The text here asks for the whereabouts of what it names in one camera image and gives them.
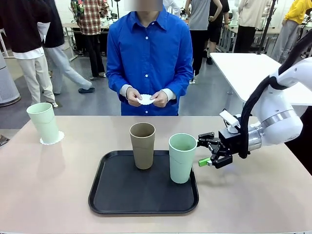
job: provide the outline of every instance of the light green cup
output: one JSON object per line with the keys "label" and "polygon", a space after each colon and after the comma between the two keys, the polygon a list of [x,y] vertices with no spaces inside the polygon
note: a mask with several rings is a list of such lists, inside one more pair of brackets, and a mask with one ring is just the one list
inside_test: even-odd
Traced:
{"label": "light green cup", "polygon": [[197,140],[186,133],[178,133],[169,139],[170,178],[184,184],[189,180],[197,148]]}
{"label": "light green cup", "polygon": [[43,102],[32,105],[27,108],[27,113],[39,132],[43,143],[53,144],[58,141],[59,128],[50,103]]}

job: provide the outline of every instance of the trash can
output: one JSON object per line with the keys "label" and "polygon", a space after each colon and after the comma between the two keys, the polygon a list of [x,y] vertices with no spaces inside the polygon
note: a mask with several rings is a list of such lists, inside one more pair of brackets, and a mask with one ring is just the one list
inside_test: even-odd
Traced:
{"label": "trash can", "polygon": [[14,104],[19,100],[19,91],[0,51],[0,107]]}

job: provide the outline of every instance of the person in yellow shirt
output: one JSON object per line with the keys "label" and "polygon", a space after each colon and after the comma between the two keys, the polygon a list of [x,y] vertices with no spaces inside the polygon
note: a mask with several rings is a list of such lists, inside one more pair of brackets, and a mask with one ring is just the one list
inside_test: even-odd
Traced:
{"label": "person in yellow shirt", "polygon": [[282,22],[282,29],[272,52],[272,58],[283,63],[297,36],[298,26],[302,23],[307,10],[312,8],[312,0],[295,0]]}

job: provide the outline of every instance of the white coaster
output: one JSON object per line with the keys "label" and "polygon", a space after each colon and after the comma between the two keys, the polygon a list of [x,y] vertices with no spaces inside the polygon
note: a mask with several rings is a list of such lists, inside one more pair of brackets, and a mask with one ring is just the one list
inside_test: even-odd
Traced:
{"label": "white coaster", "polygon": [[141,104],[141,105],[150,105],[152,104],[155,99],[153,100],[150,100],[152,95],[148,95],[148,94],[142,94],[141,97],[142,97],[142,100],[138,99],[137,98],[137,101]]}
{"label": "white coaster", "polygon": [[64,137],[65,137],[64,132],[59,131],[59,132],[58,132],[58,140],[57,140],[56,142],[50,143],[50,144],[46,144],[46,143],[43,142],[42,138],[40,138],[40,143],[41,143],[42,145],[54,145],[54,144],[60,142],[61,140],[63,140]]}

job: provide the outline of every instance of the neck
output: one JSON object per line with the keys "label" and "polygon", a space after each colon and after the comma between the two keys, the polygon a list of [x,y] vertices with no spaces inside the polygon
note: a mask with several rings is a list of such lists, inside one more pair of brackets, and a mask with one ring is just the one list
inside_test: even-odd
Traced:
{"label": "neck", "polygon": [[137,16],[144,27],[155,21],[159,15],[159,11],[137,11]]}

